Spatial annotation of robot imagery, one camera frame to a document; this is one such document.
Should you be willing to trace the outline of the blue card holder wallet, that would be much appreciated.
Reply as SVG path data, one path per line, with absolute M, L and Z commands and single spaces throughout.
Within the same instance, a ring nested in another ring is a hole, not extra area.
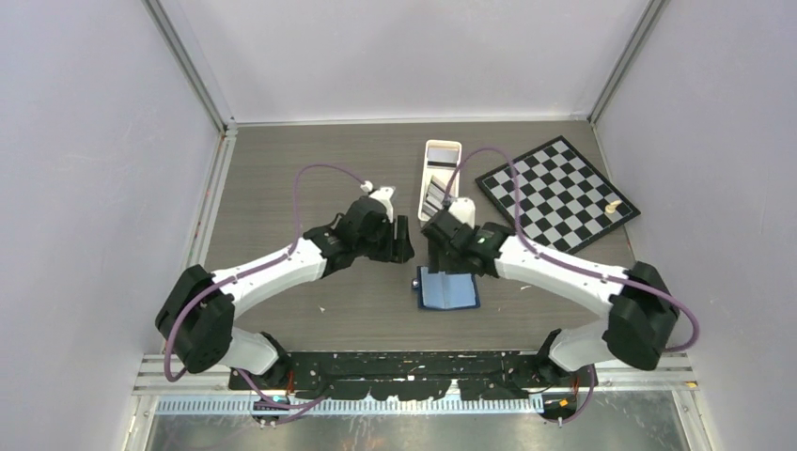
M 477 282 L 473 274 L 430 272 L 426 266 L 416 268 L 412 282 L 417 307 L 429 311 L 456 311 L 480 307 Z

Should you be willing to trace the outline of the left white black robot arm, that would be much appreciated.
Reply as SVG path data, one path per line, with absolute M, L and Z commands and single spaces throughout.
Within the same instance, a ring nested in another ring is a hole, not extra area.
M 287 352 L 270 334 L 235 327 L 235 319 L 283 291 L 348 269 L 359 257 L 398 264 L 414 257 L 408 218 L 394 213 L 394 191 L 381 187 L 359 197 L 332 223 L 307 230 L 284 250 L 226 270 L 184 270 L 154 324 L 185 371 L 224 365 L 267 389 L 280 387 L 289 374 Z

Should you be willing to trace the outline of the white plastic tray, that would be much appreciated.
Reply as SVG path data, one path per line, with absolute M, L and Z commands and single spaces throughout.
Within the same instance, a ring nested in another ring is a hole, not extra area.
M 426 223 L 442 206 L 446 187 L 452 179 L 449 196 L 459 196 L 460 176 L 454 176 L 461 162 L 462 145 L 457 141 L 428 140 L 424 150 L 418 220 Z

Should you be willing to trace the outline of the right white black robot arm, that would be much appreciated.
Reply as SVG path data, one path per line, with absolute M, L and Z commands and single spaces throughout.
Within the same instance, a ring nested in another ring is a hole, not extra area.
M 468 225 L 447 210 L 421 228 L 434 272 L 489 275 L 523 282 L 580 304 L 597 320 L 549 333 L 533 360 L 539 378 L 560 385 L 589 365 L 619 360 L 651 371 L 665 352 L 680 310 L 658 270 L 590 262 L 532 243 L 496 223 Z

